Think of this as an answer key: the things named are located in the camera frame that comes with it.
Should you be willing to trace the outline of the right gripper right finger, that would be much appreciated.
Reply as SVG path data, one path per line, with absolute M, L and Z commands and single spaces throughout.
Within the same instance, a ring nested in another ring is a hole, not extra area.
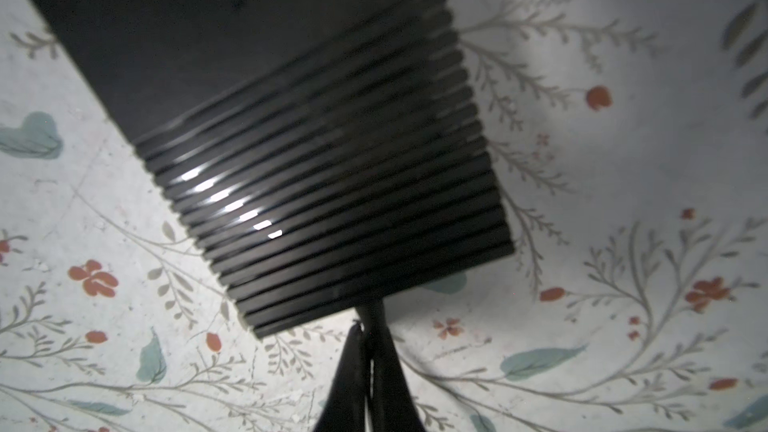
M 371 348 L 371 421 L 376 432 L 425 432 L 405 379 L 391 333 L 373 333 Z

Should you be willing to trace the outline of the small black power adapter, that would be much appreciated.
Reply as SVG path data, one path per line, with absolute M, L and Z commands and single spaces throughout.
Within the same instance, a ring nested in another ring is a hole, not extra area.
M 389 332 L 384 303 L 381 299 L 357 306 L 355 311 L 367 337 L 382 339 Z

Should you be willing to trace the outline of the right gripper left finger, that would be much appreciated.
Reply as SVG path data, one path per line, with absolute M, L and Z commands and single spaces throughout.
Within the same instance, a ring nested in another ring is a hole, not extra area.
M 323 411 L 314 432 L 364 432 L 368 388 L 365 334 L 359 322 L 350 328 Z

